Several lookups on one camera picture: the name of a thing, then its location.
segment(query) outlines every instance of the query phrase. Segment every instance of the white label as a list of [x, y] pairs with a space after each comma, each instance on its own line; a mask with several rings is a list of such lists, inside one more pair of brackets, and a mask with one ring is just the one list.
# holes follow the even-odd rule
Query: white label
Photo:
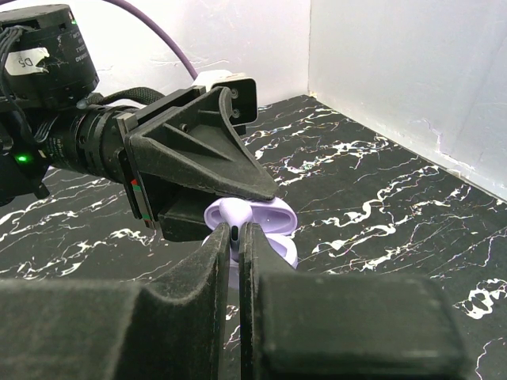
[[10, 75], [47, 73], [43, 67], [37, 67], [40, 61], [47, 57], [49, 53], [45, 47], [14, 51], [7, 56], [6, 70]]

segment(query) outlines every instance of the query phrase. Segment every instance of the white corner wall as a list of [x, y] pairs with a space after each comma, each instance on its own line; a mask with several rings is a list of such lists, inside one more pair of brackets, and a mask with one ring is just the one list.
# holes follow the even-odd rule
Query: white corner wall
[[[179, 44], [198, 71], [245, 72], [261, 105], [307, 93], [310, 0], [128, 0]], [[169, 48], [129, 13], [100, 0], [20, 0], [0, 11], [69, 4], [104, 95], [134, 86], [163, 93], [192, 80]]]
[[507, 199], [507, 1], [313, 0], [310, 91]]

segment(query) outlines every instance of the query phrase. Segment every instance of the purple cable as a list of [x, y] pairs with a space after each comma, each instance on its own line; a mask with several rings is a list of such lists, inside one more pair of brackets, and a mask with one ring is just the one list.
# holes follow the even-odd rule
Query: purple cable
[[[15, 2], [16, 0], [0, 0], [0, 6], [4, 4], [9, 4], [10, 2]], [[174, 42], [174, 40], [169, 37], [169, 35], [163, 31], [153, 20], [151, 20], [145, 13], [141, 12], [138, 8], [126, 2], [125, 0], [102, 0], [104, 2], [109, 2], [114, 6], [120, 7], [122, 10], [126, 10], [131, 15], [136, 16], [140, 19], [148, 28], [153, 30], [157, 36], [159, 36], [167, 46], [174, 52], [174, 54], [181, 60], [183, 66], [187, 69], [192, 79], [197, 78], [197, 71], [190, 63], [189, 59], [186, 57], [185, 53], [180, 49], [179, 46]]]

